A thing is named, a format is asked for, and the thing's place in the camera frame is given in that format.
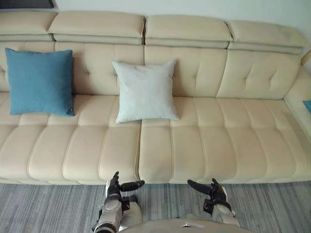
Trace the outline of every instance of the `white wall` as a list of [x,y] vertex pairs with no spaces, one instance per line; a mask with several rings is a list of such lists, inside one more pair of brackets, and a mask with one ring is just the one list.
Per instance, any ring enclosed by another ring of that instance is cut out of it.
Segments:
[[[311,42],[311,0],[53,0],[59,11],[183,14],[293,26]],[[306,64],[311,71],[311,61]]]

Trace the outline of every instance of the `sofa armrest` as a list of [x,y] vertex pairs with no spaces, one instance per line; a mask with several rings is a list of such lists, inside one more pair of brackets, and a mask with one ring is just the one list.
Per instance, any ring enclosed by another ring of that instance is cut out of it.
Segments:
[[300,67],[296,80],[284,100],[311,140],[311,114],[302,102],[303,100],[311,100],[311,75],[303,67]]

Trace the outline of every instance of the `throw pillow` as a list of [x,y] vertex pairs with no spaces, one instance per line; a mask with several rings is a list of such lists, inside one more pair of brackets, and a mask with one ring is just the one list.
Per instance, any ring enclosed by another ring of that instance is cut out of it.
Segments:
[[303,101],[303,104],[306,106],[309,113],[311,113],[311,100]]
[[116,123],[152,118],[178,120],[173,96],[176,60],[162,65],[135,66],[113,62],[120,80],[120,108]]
[[33,52],[5,48],[11,114],[44,112],[74,116],[72,51]]

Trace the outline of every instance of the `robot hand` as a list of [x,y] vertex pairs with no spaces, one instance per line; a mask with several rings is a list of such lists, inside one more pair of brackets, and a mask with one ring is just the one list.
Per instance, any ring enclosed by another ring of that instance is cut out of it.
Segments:
[[99,210],[99,217],[92,227],[94,233],[115,233],[119,230],[123,212],[130,209],[129,197],[121,197],[121,192],[133,191],[145,184],[145,181],[119,185],[119,172],[106,185],[106,199]]
[[232,212],[231,206],[227,202],[223,187],[214,178],[210,186],[192,180],[188,180],[187,183],[193,189],[210,197],[210,199],[204,200],[203,210],[211,215],[212,220],[240,226],[235,213]]

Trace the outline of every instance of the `floor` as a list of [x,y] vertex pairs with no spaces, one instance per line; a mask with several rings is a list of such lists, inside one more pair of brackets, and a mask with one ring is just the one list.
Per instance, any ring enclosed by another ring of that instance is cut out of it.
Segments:
[[[258,233],[311,232],[311,182],[224,185],[243,228]],[[0,233],[89,233],[104,185],[0,184]],[[143,220],[195,214],[205,195],[182,184],[147,184],[136,194]]]

